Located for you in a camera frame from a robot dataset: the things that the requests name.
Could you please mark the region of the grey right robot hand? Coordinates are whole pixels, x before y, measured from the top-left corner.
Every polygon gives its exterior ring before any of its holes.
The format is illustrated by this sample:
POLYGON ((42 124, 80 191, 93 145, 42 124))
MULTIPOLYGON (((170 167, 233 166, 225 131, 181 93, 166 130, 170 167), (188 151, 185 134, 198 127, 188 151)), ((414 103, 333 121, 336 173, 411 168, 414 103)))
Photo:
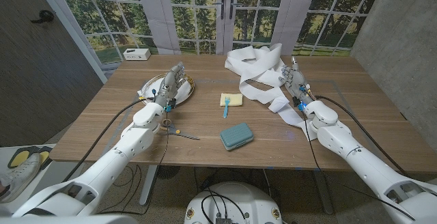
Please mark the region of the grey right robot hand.
POLYGON ((291 94, 294 107, 304 107, 315 101, 315 97, 310 90, 310 85, 300 71, 295 57, 292 57, 292 66, 283 65, 281 67, 279 80, 291 94))

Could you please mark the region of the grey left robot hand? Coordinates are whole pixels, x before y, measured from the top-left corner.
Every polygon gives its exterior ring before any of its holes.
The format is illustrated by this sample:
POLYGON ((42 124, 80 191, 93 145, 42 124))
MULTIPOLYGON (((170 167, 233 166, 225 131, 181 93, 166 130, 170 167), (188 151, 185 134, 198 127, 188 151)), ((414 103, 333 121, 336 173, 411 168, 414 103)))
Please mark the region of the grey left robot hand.
POLYGON ((186 82, 184 75, 184 64, 180 61, 178 64, 174 65, 168 73, 166 73, 160 84, 154 102, 159 104, 162 108, 165 108, 168 102, 175 98, 178 89, 186 82))

